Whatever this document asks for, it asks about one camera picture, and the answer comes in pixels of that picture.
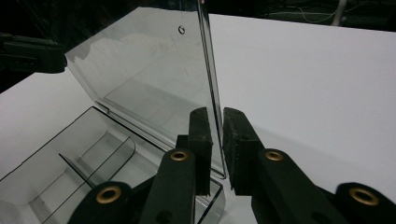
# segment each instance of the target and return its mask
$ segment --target transparent plastic lid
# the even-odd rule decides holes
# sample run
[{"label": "transparent plastic lid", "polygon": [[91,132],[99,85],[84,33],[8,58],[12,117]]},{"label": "transparent plastic lid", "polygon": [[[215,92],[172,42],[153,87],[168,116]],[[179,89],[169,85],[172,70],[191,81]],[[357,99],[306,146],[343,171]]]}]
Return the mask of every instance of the transparent plastic lid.
[{"label": "transparent plastic lid", "polygon": [[165,150],[205,106],[212,170],[224,176],[219,93],[203,0],[21,1],[44,35],[66,48],[91,98]]}]

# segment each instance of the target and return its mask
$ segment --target plastic box compartment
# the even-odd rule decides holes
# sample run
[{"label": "plastic box compartment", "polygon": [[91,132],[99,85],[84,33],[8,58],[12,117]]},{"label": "plastic box compartment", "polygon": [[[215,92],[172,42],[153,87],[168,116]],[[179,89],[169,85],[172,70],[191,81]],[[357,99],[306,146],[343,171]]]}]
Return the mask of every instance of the plastic box compartment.
[{"label": "plastic box compartment", "polygon": [[[67,223],[92,185],[122,181],[132,188],[154,176],[163,152],[91,107],[0,181],[0,223]],[[196,197],[195,223],[217,223],[222,185]]]}]

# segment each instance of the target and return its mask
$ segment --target brass insert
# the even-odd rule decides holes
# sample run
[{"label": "brass insert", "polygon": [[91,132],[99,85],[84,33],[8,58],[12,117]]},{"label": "brass insert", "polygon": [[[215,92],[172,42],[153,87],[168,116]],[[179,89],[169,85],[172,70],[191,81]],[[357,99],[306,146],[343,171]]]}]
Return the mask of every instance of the brass insert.
[{"label": "brass insert", "polygon": [[174,161],[184,161],[189,157],[189,155],[186,152],[183,151],[177,151],[172,153],[171,158]]},{"label": "brass insert", "polygon": [[376,206],[379,203],[378,198],[367,189],[353,188],[349,190],[349,194],[356,201],[366,205]]},{"label": "brass insert", "polygon": [[121,196],[121,189],[118,186],[109,186],[102,189],[96,195],[96,201],[99,203],[112,203]]},{"label": "brass insert", "polygon": [[282,154],[275,151],[267,151],[265,152],[265,157],[270,161],[281,161],[283,160]]}]

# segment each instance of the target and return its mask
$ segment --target white surface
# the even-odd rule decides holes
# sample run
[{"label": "white surface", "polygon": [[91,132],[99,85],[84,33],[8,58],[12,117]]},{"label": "white surface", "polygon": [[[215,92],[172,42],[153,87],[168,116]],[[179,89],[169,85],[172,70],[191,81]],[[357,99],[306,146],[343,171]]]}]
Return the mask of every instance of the white surface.
[{"label": "white surface", "polygon": [[[211,16],[222,106],[243,110],[267,147],[319,186],[370,185],[396,201],[396,34]],[[66,72],[0,95],[0,176],[92,105]],[[220,223],[255,223],[227,182]]]},{"label": "white surface", "polygon": [[210,19],[222,106],[317,185],[360,182],[396,202],[396,34]]}]

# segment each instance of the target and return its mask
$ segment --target white table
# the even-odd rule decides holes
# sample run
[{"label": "white table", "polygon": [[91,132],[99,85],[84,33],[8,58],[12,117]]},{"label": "white table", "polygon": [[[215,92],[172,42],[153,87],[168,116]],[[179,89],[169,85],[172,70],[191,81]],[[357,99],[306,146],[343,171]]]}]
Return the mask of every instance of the white table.
[{"label": "white table", "polygon": [[[396,202],[396,34],[211,15],[222,106],[319,186],[361,182]],[[34,74],[0,95],[0,176],[92,100],[70,72]],[[220,223],[255,223],[228,180]]]}]

